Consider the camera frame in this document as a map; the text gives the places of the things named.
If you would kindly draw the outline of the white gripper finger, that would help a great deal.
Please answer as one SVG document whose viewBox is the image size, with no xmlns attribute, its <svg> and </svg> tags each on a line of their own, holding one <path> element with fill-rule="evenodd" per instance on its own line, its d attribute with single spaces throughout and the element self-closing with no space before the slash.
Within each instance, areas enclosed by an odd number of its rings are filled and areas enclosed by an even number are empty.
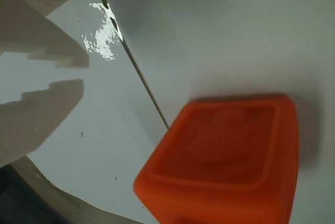
<svg viewBox="0 0 335 224">
<path fill-rule="evenodd" d="M 88 67 L 80 44 L 23 0 L 1 0 L 1 52 L 55 61 L 58 67 Z"/>
<path fill-rule="evenodd" d="M 83 95 L 83 80 L 67 80 L 1 104 L 1 167 L 38 149 Z"/>
</svg>

